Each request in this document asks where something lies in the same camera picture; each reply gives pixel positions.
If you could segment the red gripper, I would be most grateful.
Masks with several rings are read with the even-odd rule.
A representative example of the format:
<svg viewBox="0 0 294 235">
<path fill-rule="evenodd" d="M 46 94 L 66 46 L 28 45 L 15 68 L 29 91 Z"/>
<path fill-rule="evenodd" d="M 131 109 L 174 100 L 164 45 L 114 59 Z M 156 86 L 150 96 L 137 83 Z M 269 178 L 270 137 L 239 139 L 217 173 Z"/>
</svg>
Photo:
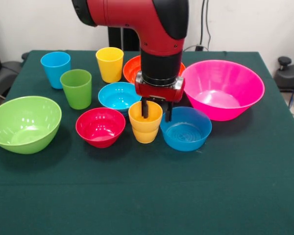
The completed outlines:
<svg viewBox="0 0 294 235">
<path fill-rule="evenodd" d="M 148 117 L 148 104 L 146 98 L 154 97 L 167 101 L 168 106 L 165 112 L 165 122 L 170 122 L 172 120 L 173 102 L 177 103 L 182 99 L 184 87 L 184 80 L 178 80 L 173 86 L 165 87 L 135 82 L 136 93 L 142 97 L 142 116 L 144 118 Z"/>
</svg>

